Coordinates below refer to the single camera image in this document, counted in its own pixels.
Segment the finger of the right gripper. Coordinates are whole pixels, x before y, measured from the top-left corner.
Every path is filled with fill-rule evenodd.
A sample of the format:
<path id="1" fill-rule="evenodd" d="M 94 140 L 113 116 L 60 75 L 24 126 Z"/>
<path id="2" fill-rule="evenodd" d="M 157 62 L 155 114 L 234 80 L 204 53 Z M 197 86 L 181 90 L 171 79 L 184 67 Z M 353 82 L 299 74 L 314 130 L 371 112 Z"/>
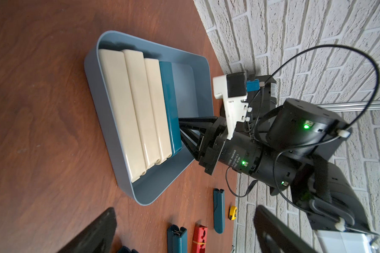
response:
<path id="1" fill-rule="evenodd" d="M 253 219 L 263 253 L 314 253 L 307 243 L 262 205 L 256 207 Z"/>
<path id="2" fill-rule="evenodd" d="M 109 253 L 117 227 L 115 209 L 107 208 L 59 253 Z"/>

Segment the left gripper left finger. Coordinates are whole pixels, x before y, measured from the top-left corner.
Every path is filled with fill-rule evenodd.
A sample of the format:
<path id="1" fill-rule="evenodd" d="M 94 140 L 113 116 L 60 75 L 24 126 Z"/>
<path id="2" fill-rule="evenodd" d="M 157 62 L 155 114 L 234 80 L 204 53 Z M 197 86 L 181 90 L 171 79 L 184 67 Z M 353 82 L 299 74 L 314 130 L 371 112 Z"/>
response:
<path id="1" fill-rule="evenodd" d="M 181 141 L 185 144 L 194 159 L 200 161 L 202 155 L 205 153 L 206 129 L 181 126 L 180 131 Z"/>

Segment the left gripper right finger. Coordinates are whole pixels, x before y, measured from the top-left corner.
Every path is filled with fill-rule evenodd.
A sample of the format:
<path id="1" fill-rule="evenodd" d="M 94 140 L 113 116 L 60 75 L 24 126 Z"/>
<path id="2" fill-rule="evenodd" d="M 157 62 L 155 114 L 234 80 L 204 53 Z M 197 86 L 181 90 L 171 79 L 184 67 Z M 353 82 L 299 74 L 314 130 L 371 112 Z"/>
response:
<path id="1" fill-rule="evenodd" d="M 209 129 L 217 120 L 216 116 L 196 117 L 196 118 L 179 118 L 179 127 L 181 129 Z"/>

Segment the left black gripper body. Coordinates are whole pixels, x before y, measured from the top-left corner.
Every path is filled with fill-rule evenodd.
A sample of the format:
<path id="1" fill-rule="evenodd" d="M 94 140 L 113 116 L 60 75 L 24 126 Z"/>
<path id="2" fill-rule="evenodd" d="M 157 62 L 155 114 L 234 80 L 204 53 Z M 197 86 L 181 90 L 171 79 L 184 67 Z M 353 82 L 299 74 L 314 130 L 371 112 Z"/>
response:
<path id="1" fill-rule="evenodd" d="M 227 140 L 226 119 L 224 117 L 206 119 L 206 122 L 202 122 L 201 133 L 198 162 L 205 168 L 205 173 L 212 175 Z"/>

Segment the blue plastic storage tray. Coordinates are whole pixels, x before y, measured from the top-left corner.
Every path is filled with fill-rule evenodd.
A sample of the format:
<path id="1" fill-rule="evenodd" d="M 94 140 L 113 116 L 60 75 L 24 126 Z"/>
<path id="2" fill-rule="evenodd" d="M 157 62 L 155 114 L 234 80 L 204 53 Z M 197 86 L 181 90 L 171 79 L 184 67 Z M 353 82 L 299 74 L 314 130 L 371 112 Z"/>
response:
<path id="1" fill-rule="evenodd" d="M 181 151 L 167 161 L 152 167 L 144 176 L 131 182 L 125 151 L 119 141 L 114 112 L 109 102 L 100 67 L 99 50 L 102 48 L 116 51 L 137 50 L 143 52 L 147 58 L 171 62 L 180 118 L 214 115 L 209 63 L 201 55 L 118 31 L 106 31 L 100 35 L 95 47 L 84 59 L 84 71 L 118 186 L 139 205 L 147 206 L 152 204 L 175 181 L 193 162 L 194 158 L 186 147 L 182 147 Z"/>

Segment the teal pliers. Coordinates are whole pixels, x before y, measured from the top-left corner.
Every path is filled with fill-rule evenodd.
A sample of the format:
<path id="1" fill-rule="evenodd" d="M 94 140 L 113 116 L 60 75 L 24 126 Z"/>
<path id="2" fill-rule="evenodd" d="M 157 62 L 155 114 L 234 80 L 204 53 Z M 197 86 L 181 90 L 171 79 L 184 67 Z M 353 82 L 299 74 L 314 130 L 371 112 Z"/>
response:
<path id="1" fill-rule="evenodd" d="M 159 62 L 159 68 L 162 79 L 168 130 L 171 138 L 172 156 L 175 156 L 182 149 L 182 141 L 179 128 L 173 68 L 171 62 Z"/>
<path id="2" fill-rule="evenodd" d="M 118 251 L 117 253 L 138 253 L 137 250 L 135 249 L 129 249 L 128 247 L 126 246 L 122 246 Z"/>
<path id="3" fill-rule="evenodd" d="M 225 230 L 225 191 L 223 189 L 214 188 L 213 206 L 214 230 L 222 234 Z"/>
<path id="4" fill-rule="evenodd" d="M 185 227 L 171 225 L 167 229 L 167 252 L 188 253 L 187 229 Z"/>

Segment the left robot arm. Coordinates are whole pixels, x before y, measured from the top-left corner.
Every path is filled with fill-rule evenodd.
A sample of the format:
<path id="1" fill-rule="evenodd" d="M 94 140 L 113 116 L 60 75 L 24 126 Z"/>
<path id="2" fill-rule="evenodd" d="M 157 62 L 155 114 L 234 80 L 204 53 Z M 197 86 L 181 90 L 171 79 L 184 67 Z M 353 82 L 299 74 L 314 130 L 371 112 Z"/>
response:
<path id="1" fill-rule="evenodd" d="M 297 99 L 282 106 L 262 102 L 249 131 L 230 130 L 224 117 L 180 118 L 181 140 L 207 174 L 221 162 L 263 182 L 273 196 L 290 189 L 289 203 L 306 213 L 322 248 L 370 249 L 365 210 L 342 171 L 329 158 L 350 125 L 338 114 Z"/>

